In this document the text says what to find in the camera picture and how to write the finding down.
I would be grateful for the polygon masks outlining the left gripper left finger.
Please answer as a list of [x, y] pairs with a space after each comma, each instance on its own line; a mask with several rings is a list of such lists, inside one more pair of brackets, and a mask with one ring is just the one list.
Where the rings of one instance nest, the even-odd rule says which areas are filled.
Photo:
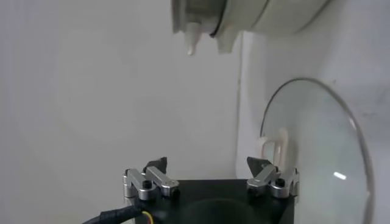
[[180, 184], [167, 176], [167, 166], [167, 157], [162, 157], [149, 161], [142, 170], [126, 169], [122, 175], [124, 199], [152, 201], [157, 195], [169, 199], [177, 198], [180, 194]]

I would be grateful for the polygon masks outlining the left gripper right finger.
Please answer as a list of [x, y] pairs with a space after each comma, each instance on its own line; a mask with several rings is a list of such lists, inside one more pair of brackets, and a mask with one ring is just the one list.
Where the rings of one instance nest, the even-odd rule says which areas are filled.
[[253, 175], [246, 182], [247, 192], [253, 197], [270, 194], [285, 199], [299, 194], [299, 173], [295, 167], [281, 171], [267, 159], [247, 157]]

